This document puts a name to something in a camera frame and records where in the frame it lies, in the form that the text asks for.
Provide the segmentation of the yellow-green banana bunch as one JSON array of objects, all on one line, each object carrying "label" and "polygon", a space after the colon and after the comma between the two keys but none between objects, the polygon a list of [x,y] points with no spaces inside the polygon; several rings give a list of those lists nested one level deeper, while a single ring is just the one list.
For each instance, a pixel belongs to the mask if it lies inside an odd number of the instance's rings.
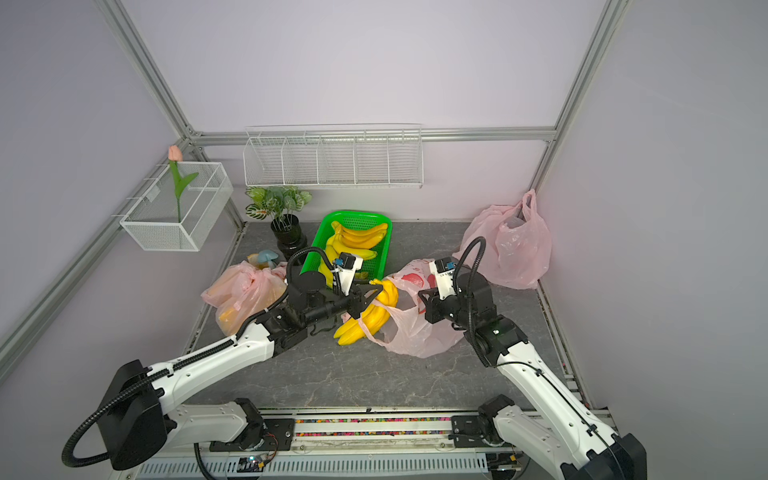
[{"label": "yellow-green banana bunch", "polygon": [[[389,320],[388,307],[395,307],[399,301],[399,291],[391,280],[373,280],[373,285],[381,285],[383,290],[374,302],[361,314],[360,320],[370,335],[376,334]],[[340,346],[356,343],[366,338],[366,334],[358,320],[350,318],[334,333],[334,338]]]}]

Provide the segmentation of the pink peach printed bag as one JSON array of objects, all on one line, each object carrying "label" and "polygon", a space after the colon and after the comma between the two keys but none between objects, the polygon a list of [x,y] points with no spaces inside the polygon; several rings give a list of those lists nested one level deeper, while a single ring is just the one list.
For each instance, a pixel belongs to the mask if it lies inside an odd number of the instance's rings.
[{"label": "pink peach printed bag", "polygon": [[428,259],[413,260],[383,280],[395,284],[399,301],[387,308],[390,318],[374,335],[358,320],[366,334],[361,340],[367,339],[392,353],[424,359],[448,351],[463,338],[463,333],[447,320],[437,324],[425,320],[425,307],[418,293],[436,287]]}]

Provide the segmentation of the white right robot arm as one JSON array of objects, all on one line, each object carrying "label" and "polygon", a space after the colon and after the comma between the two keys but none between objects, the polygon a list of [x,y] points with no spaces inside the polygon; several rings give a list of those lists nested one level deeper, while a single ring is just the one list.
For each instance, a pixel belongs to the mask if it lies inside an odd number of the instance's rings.
[{"label": "white right robot arm", "polygon": [[555,479],[645,479],[647,452],[593,414],[546,365],[522,329],[498,313],[487,287],[461,287],[442,297],[418,294],[429,322],[458,326],[481,363],[508,379],[544,421],[500,395],[480,409],[495,440],[514,445]]}]

